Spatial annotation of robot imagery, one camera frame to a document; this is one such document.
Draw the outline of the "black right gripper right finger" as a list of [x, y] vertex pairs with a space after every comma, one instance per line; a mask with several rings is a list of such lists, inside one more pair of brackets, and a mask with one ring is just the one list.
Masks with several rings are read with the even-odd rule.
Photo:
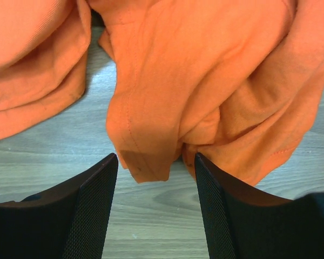
[[194, 159], [210, 258], [324, 258], [324, 192], [284, 199]]

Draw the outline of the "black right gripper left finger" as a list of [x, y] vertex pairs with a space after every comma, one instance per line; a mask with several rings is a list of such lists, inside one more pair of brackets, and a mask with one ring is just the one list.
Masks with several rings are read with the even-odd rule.
[[0, 258], [101, 258], [118, 158], [22, 201], [0, 203]]

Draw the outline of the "orange t-shirt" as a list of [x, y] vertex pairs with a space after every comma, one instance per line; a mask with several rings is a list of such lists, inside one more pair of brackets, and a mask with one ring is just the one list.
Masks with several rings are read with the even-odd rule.
[[255, 185], [313, 126], [324, 1], [0, 1], [0, 140], [83, 95], [91, 11], [117, 69], [107, 134], [137, 182], [202, 153]]

